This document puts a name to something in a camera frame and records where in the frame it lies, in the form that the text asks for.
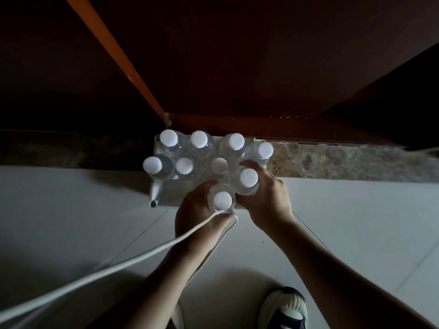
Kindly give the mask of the white plastic tray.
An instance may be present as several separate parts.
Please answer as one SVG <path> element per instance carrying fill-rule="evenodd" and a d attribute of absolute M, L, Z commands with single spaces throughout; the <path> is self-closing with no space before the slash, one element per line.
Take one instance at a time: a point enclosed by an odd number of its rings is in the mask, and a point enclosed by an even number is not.
<path fill-rule="evenodd" d="M 158 136 L 155 138 L 154 151 L 157 146 Z M 254 138 L 246 138 L 250 140 L 260 141 Z M 183 201 L 183 198 L 192 190 L 194 190 L 201 183 L 209 181 L 194 181 L 194 180 L 167 180 L 156 181 L 152 179 L 150 186 L 150 206 L 156 207 L 157 205 L 166 206 L 179 206 Z"/>

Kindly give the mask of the person's right forearm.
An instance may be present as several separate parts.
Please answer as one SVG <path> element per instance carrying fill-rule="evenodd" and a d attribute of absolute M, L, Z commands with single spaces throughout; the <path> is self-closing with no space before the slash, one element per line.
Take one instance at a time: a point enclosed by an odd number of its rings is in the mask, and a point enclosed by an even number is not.
<path fill-rule="evenodd" d="M 331 329 L 436 329 L 341 262 L 294 220 L 272 219 L 262 230 L 287 256 Z"/>

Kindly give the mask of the person's right shoe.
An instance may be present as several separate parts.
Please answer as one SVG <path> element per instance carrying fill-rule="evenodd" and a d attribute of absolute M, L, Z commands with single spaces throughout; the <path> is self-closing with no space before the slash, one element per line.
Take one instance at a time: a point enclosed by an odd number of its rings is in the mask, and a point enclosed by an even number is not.
<path fill-rule="evenodd" d="M 308 312 L 304 296 L 292 287 L 278 287 L 262 301 L 257 329 L 307 329 Z"/>

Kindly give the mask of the white-capped water bottle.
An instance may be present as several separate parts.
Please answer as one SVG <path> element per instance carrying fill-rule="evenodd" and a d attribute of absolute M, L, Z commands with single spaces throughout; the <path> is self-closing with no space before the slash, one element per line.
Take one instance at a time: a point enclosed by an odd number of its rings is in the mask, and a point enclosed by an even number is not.
<path fill-rule="evenodd" d="M 226 183 L 214 184 L 208 192 L 208 208 L 210 212 L 224 210 L 233 213 L 236 204 L 235 191 Z"/>
<path fill-rule="evenodd" d="M 253 196 L 259 188 L 259 176 L 254 169 L 239 165 L 232 172 L 230 183 L 236 194 Z"/>

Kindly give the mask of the cluster of clear plastic bottles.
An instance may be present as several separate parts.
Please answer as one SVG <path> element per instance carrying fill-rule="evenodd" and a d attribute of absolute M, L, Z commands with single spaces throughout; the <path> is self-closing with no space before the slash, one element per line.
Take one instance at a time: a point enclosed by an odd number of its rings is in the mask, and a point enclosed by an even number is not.
<path fill-rule="evenodd" d="M 246 139 L 240 133 L 214 139 L 204 131 L 185 135 L 166 129 L 158 136 L 154 155 L 143 161 L 143 169 L 156 181 L 216 180 L 231 186 L 231 174 L 242 161 L 265 167 L 273 153 L 270 142 Z"/>

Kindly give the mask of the brown wooden door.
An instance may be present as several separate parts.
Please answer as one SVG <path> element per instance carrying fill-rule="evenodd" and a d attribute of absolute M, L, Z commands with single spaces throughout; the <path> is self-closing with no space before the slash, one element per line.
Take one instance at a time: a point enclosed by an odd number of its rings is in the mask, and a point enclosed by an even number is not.
<path fill-rule="evenodd" d="M 89 1 L 166 112 L 433 138 L 439 0 Z"/>

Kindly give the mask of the person's right hand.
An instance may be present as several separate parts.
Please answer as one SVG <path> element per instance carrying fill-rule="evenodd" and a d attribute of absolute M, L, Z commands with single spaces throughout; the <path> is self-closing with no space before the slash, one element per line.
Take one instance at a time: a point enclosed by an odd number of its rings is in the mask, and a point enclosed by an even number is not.
<path fill-rule="evenodd" d="M 294 223 L 288 190 L 271 172 L 252 160 L 240 163 L 254 169 L 259 176 L 259 188 L 255 194 L 255 210 L 249 212 L 254 224 L 271 235 L 287 224 Z"/>

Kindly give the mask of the person's left forearm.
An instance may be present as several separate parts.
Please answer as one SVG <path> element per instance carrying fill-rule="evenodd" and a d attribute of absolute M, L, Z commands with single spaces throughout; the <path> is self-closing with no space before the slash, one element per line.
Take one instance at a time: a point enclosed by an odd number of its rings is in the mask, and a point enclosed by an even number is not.
<path fill-rule="evenodd" d="M 187 238 L 170 248 L 129 302 L 121 328 L 166 329 L 184 287 L 216 243 Z"/>

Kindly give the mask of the person's left hand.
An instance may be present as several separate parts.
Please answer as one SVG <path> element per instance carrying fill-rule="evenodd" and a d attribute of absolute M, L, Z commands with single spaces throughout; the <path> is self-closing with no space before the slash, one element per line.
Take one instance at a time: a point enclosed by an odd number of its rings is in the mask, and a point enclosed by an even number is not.
<path fill-rule="evenodd" d="M 176 237 L 180 237 L 211 216 L 207 197 L 214 184 L 216 181 L 203 182 L 185 196 L 175 218 Z M 173 248 L 193 256 L 205 257 L 216 246 L 223 232 L 215 231 L 214 218 Z"/>

